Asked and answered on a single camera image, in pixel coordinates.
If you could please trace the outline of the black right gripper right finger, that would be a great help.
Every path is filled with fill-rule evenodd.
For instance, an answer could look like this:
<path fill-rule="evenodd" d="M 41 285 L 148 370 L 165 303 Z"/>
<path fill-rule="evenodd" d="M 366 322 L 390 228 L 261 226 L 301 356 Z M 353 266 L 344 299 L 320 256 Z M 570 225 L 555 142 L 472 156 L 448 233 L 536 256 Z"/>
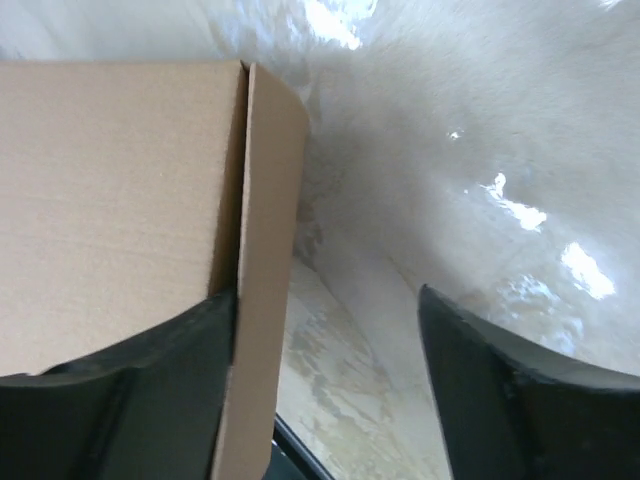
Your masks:
<path fill-rule="evenodd" d="M 428 285 L 418 320 L 453 478 L 638 478 L 638 377 L 547 349 Z"/>

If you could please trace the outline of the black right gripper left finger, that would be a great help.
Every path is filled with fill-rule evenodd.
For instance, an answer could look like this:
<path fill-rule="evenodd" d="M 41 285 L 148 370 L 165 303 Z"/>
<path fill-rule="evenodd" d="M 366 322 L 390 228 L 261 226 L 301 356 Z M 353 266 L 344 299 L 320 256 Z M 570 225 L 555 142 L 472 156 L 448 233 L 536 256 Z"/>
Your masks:
<path fill-rule="evenodd" d="M 237 297 L 38 375 L 1 380 L 5 479 L 205 479 L 232 360 Z"/>

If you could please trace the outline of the cardboard box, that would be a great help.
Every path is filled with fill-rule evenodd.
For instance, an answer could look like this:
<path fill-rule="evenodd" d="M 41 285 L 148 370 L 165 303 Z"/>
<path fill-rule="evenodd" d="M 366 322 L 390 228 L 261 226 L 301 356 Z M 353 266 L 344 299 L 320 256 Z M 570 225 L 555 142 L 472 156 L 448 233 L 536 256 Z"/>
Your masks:
<path fill-rule="evenodd" d="M 258 64 L 1 66 L 1 380 L 232 290 L 210 474 L 270 457 L 309 119 Z"/>

